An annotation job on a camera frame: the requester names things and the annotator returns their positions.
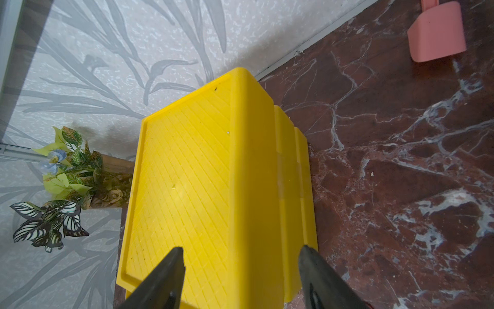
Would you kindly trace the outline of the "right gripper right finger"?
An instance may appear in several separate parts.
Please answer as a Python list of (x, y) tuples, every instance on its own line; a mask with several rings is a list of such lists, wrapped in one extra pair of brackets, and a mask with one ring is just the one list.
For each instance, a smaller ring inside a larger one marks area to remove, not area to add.
[(312, 309), (368, 309), (348, 284), (312, 247), (304, 245), (298, 256), (304, 304)]

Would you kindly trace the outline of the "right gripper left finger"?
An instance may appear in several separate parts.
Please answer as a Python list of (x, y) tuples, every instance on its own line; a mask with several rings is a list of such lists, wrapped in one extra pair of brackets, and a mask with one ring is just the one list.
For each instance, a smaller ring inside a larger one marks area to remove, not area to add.
[(183, 248), (174, 247), (118, 308), (179, 309), (185, 272)]

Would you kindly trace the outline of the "yellow drawer cabinet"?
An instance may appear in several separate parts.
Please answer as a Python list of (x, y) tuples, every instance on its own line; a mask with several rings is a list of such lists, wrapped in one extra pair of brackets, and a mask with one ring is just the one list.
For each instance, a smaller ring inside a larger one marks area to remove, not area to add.
[(117, 284), (183, 249), (184, 308), (283, 308), (316, 247), (307, 139), (236, 68), (141, 126)]

